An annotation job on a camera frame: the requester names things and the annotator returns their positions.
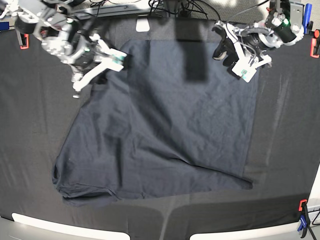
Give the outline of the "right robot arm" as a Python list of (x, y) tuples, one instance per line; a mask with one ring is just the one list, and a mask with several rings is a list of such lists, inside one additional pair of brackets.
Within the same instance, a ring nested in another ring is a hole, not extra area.
[(21, 49), (33, 35), (42, 48), (72, 71), (73, 97), (106, 71), (123, 69), (126, 54), (112, 48), (100, 33), (98, 15), (86, 13), (80, 19), (65, 0), (2, 0), (0, 17), (14, 20)]

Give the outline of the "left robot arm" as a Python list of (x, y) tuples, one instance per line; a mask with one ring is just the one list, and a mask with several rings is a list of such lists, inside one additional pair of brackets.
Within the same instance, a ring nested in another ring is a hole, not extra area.
[(265, 54), (281, 46), (292, 46), (304, 37), (304, 5), (300, 0), (270, 0), (265, 20), (244, 27), (233, 23), (238, 15), (248, 13), (263, 5), (261, 2), (236, 13), (226, 21), (219, 20), (215, 28), (221, 33), (221, 41), (213, 53), (213, 59), (224, 60), (224, 65), (237, 63), (259, 68), (271, 65)]

